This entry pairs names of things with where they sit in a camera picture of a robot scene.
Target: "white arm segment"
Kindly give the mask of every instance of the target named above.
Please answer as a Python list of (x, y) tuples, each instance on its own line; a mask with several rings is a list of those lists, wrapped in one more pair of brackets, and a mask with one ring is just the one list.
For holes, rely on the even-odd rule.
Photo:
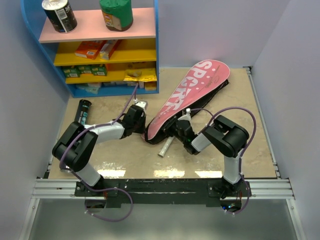
[[(206, 147), (211, 145), (212, 143), (200, 133), (192, 142), (191, 145), (196, 149), (199, 153), (202, 152)], [(231, 184), (236, 184), (240, 180), (240, 154), (243, 150), (241, 150), (236, 157), (227, 157), (224, 156), (224, 172), (223, 178), (227, 180)]]
[[(87, 129), (91, 127), (91, 125), (84, 125), (84, 127)], [(124, 127), (118, 122), (115, 122), (113, 125), (103, 126), (91, 130), (91, 132), (94, 132), (98, 135), (96, 144), (108, 140), (120, 139), (123, 136), (124, 131)], [(100, 179), (100, 174), (94, 169), (93, 166), (91, 166), (89, 162), (84, 166), (84, 168), (82, 168), (80, 171), (77, 171), (76, 174), (91, 187), (96, 185)]]
[[(84, 125), (84, 127), (87, 129), (91, 127), (91, 125)], [(96, 140), (95, 144), (99, 144), (113, 139), (120, 139), (125, 132), (125, 128), (120, 123), (115, 122), (114, 124), (109, 126), (95, 128), (93, 130), (90, 130), (90, 132), (98, 135), (98, 139)]]
[(231, 184), (236, 184), (241, 179), (240, 173), (240, 154), (241, 150), (236, 157), (224, 156), (224, 172), (223, 178)]

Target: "red box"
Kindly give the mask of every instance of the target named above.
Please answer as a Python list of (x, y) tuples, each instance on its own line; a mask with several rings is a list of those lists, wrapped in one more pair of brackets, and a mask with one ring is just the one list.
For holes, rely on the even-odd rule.
[(74, 53), (78, 57), (94, 60), (105, 43), (105, 40), (83, 41)]

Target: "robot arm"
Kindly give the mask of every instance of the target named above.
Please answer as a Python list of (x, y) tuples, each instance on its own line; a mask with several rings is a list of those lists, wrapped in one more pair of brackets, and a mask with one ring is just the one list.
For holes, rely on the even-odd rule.
[(223, 179), (230, 185), (236, 185), (241, 180), (240, 155), (249, 139), (247, 130), (219, 115), (213, 124), (206, 126), (200, 134), (195, 134), (190, 119), (190, 109), (187, 109), (185, 115), (169, 121), (164, 132), (179, 139), (187, 152), (193, 155), (213, 144), (224, 156)]
[[(122, 120), (114, 123), (111, 121), (109, 124), (105, 124), (106, 126), (89, 130), (68, 151), (63, 163), (89, 186), (97, 189), (102, 188), (103, 177), (89, 163), (95, 144), (123, 139), (132, 133), (142, 134), (145, 131), (147, 107), (146, 101), (139, 101), (130, 106)], [(71, 123), (53, 147), (53, 156), (61, 160), (65, 150), (75, 137), (89, 127), (91, 125), (82, 125), (76, 121)]]

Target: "cable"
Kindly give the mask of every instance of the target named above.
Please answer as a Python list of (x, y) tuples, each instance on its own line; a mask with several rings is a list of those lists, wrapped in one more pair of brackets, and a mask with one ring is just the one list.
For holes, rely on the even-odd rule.
[(201, 111), (201, 110), (206, 111), (207, 113), (209, 113), (211, 115), (211, 119), (214, 117), (212, 112), (210, 112), (208, 109), (205, 109), (205, 108), (193, 108), (193, 109), (190, 109), (191, 112)]
[(111, 218), (107, 218), (107, 217), (103, 217), (103, 216), (99, 216), (97, 214), (94, 214), (92, 212), (89, 211), (87, 205), (85, 204), (84, 205), (84, 208), (85, 210), (93, 217), (96, 217), (97, 219), (101, 219), (101, 220), (104, 220), (104, 221), (107, 221), (107, 222), (120, 222), (122, 220), (125, 220), (127, 217), (129, 217), (129, 215), (131, 214), (133, 208), (134, 208), (134, 201), (132, 200), (132, 197), (130, 196), (130, 194), (128, 192), (126, 192), (125, 190), (122, 190), (121, 188), (105, 188), (105, 189), (99, 189), (99, 190), (96, 190), (96, 189), (93, 189), (91, 188), (89, 185), (87, 185), (86, 183), (84, 183), (84, 185), (90, 190), (90, 191), (94, 191), (94, 192), (107, 192), (107, 191), (120, 191), (120, 192), (123, 192), (124, 194), (126, 194), (128, 196), (128, 198), (130, 199), (130, 209), (128, 211), (128, 213), (119, 218), (119, 219), (111, 219)]
[(137, 91), (137, 88), (138, 88), (138, 84), (135, 85), (135, 88), (133, 90), (133, 93), (131, 94), (131, 97), (128, 99), (128, 101), (126, 101), (125, 105), (124, 105), (124, 108), (122, 110), (122, 112), (116, 117), (115, 120), (112, 121), (112, 123), (101, 123), (101, 124), (97, 124), (97, 125), (92, 125), (86, 129), (84, 129), (82, 132), (79, 133), (79, 135), (77, 135), (73, 140), (72, 142), (69, 144), (69, 146), (66, 148), (66, 150), (64, 151), (61, 159), (60, 159), (60, 164), (59, 164), (59, 167), (60, 169), (64, 169), (65, 168), (65, 165), (64, 165), (64, 160), (65, 160), (65, 157), (67, 155), (67, 153), (69, 152), (69, 150), (72, 148), (72, 146), (78, 141), (78, 139), (84, 135), (85, 133), (87, 133), (88, 131), (92, 130), (92, 129), (95, 129), (95, 128), (100, 128), (100, 127), (106, 127), (106, 126), (111, 126), (112, 124), (114, 124), (115, 122), (117, 122), (121, 117), (122, 115), (124, 114), (124, 112), (126, 111), (127, 107), (129, 106), (132, 98), (134, 97), (136, 91)]
[(248, 110), (248, 109), (246, 109), (246, 108), (244, 108), (244, 107), (241, 107), (241, 106), (230, 106), (230, 107), (226, 107), (226, 108), (224, 108), (224, 109), (221, 109), (220, 111), (217, 111), (215, 114), (212, 114), (209, 110), (204, 109), (204, 108), (194, 108), (194, 109), (191, 109), (191, 111), (204, 110), (204, 111), (208, 112), (208, 113), (212, 116), (211, 119), (210, 119), (210, 121), (209, 121), (209, 123), (208, 123), (208, 125), (210, 125), (211, 122), (212, 122), (219, 114), (221, 114), (221, 113), (223, 113), (223, 112), (225, 112), (225, 111), (227, 111), (227, 110), (232, 110), (232, 109), (238, 109), (238, 110), (242, 110), (242, 111), (247, 112), (248, 114), (250, 114), (250, 116), (251, 116), (251, 118), (252, 118), (252, 121), (253, 121), (253, 131), (252, 131), (251, 137), (250, 137), (248, 143), (245, 145), (245, 147), (244, 147), (244, 149), (242, 150), (242, 152), (240, 153), (240, 157), (239, 157), (239, 171), (240, 171), (240, 172), (239, 172), (239, 175), (240, 175), (240, 177), (241, 177), (241, 180), (242, 180), (242, 181), (244, 182), (244, 184), (245, 184), (245, 187), (246, 187), (246, 190), (247, 190), (247, 199), (246, 199), (243, 207), (242, 207), (240, 210), (235, 211), (235, 212), (226, 211), (226, 213), (235, 215), (235, 214), (241, 213), (241, 212), (247, 207), (247, 205), (248, 205), (248, 203), (249, 203), (250, 188), (249, 188), (247, 182), (245, 181), (244, 176), (241, 174), (241, 166), (242, 166), (242, 156), (245, 154), (246, 150), (248, 149), (249, 145), (251, 144), (251, 142), (253, 141), (253, 139), (254, 139), (254, 137), (255, 137), (255, 135), (256, 135), (256, 131), (257, 131), (257, 121), (256, 121), (256, 118), (255, 118), (254, 114), (253, 114), (250, 110)]
[[(122, 110), (122, 112), (118, 115), (118, 117), (116, 117), (115, 120), (113, 120), (111, 123), (110, 122), (107, 122), (107, 123), (101, 123), (101, 124), (97, 124), (97, 125), (93, 125), (93, 126), (90, 126), (86, 129), (84, 129), (82, 132), (80, 132), (72, 141), (71, 143), (69, 144), (69, 146), (66, 148), (66, 150), (64, 151), (61, 159), (60, 159), (60, 163), (59, 163), (59, 167), (60, 169), (64, 169), (65, 168), (65, 164), (64, 164), (64, 160), (66, 158), (66, 155), (68, 153), (68, 151), (72, 148), (72, 146), (78, 141), (79, 138), (81, 138), (81, 136), (83, 136), (85, 133), (87, 133), (88, 131), (92, 130), (92, 129), (95, 129), (95, 128), (100, 128), (100, 127), (105, 127), (105, 126), (111, 126), (112, 124), (114, 124), (115, 122), (117, 122), (121, 117), (122, 115), (124, 114), (124, 112), (126, 111), (127, 107), (129, 106), (132, 98), (136, 95), (136, 92), (137, 92), (137, 88), (138, 88), (138, 85), (139, 84), (136, 84), (135, 85), (135, 88), (133, 90), (133, 93), (131, 94), (131, 97), (128, 99), (128, 101), (125, 103), (124, 105), (124, 108)], [(90, 187), (88, 184), (86, 184), (74, 171), (71, 170), (71, 173), (73, 175), (75, 175), (79, 180), (81, 180), (81, 182), (90, 190), (90, 191), (93, 191), (93, 192), (107, 192), (107, 191), (114, 191), (114, 190), (119, 190), (123, 193), (125, 193), (129, 199), (130, 199), (130, 210), (129, 212), (122, 218), (120, 219), (109, 219), (109, 218), (105, 218), (105, 217), (102, 217), (102, 216), (98, 216), (96, 214), (93, 214), (92, 212), (90, 212), (90, 214), (98, 219), (101, 219), (101, 220), (105, 220), (105, 221), (108, 221), (108, 222), (119, 222), (119, 221), (122, 221), (124, 219), (126, 219), (132, 212), (132, 209), (134, 207), (134, 203), (133, 203), (133, 200), (131, 198), (131, 196), (129, 195), (129, 193), (127, 193), (125, 190), (122, 190), (120, 188), (106, 188), (106, 189), (93, 189), (92, 187)]]

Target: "pink cover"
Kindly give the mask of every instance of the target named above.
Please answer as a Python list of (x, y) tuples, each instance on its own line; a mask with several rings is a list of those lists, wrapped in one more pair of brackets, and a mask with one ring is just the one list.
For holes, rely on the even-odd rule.
[(229, 67), (221, 61), (203, 60), (194, 65), (150, 123), (148, 139), (154, 138), (169, 118), (216, 89), (229, 75)]

